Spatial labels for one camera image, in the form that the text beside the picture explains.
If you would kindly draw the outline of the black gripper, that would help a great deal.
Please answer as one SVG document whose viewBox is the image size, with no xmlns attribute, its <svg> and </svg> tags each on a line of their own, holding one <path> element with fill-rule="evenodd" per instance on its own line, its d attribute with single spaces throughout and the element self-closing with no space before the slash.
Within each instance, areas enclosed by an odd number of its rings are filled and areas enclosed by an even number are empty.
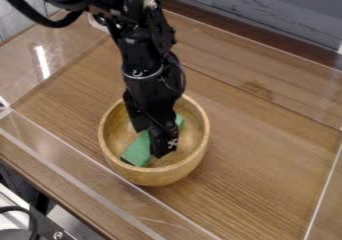
<svg viewBox="0 0 342 240">
<path fill-rule="evenodd" d="M 161 159 L 178 148 L 174 105 L 185 93 L 183 74 L 179 70 L 158 70 L 150 75 L 123 72 L 123 80 L 131 124 L 137 132 L 149 129 L 151 155 Z"/>
</svg>

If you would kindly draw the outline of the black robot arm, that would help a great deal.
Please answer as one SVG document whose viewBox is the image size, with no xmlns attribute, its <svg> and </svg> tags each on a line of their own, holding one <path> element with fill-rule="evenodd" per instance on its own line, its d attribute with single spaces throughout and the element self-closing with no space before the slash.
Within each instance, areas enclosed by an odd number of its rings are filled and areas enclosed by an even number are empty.
<svg viewBox="0 0 342 240">
<path fill-rule="evenodd" d="M 179 126 L 174 106 L 185 93 L 186 74 L 173 52 L 175 28 L 161 0 L 44 0 L 69 12 L 56 21 L 26 0 L 7 2 L 46 27 L 65 28 L 90 13 L 107 28 L 122 56 L 123 100 L 133 126 L 149 133 L 153 156 L 161 158 L 175 151 Z"/>
</svg>

